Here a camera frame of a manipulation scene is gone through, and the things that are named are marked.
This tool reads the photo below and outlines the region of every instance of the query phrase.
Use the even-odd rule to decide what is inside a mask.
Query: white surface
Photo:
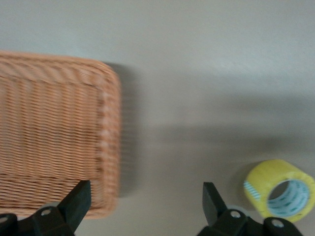
[[[1,49],[98,59],[136,83],[130,190],[78,236],[196,235],[203,181],[259,219],[241,186],[264,159],[315,176],[312,0],[2,0],[0,22]]]

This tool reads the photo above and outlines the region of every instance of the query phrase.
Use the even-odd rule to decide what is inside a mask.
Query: packing tape
[[[286,185],[286,189],[274,194]],[[306,216],[315,204],[315,181],[283,160],[263,161],[244,182],[245,195],[264,217],[280,217],[295,222]]]

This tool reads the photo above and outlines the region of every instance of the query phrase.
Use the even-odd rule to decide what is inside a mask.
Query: yellow tape roll
[[[271,193],[287,182],[286,189],[273,199]],[[281,217],[295,222],[315,204],[314,179],[283,160],[261,162],[248,174],[244,189],[247,198],[264,217]]]

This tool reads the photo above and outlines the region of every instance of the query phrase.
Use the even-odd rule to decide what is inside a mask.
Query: screw
[[[275,226],[275,227],[278,227],[278,228],[283,228],[284,227],[284,224],[278,220],[278,219],[273,219],[271,221],[271,223]]]
[[[230,214],[233,218],[241,218],[241,214],[238,211],[233,210]]]
[[[1,224],[1,223],[4,223],[4,222],[7,221],[7,220],[8,220],[8,217],[7,217],[7,216],[1,217],[1,218],[0,218],[0,224]]]
[[[46,209],[46,210],[43,210],[42,212],[41,212],[41,215],[48,215],[48,214],[50,214],[51,213],[51,210],[50,209]]]

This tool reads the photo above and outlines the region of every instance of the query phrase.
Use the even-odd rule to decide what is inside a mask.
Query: wicker basket
[[[25,217],[91,180],[87,218],[119,189],[120,82],[90,59],[0,53],[0,213]]]

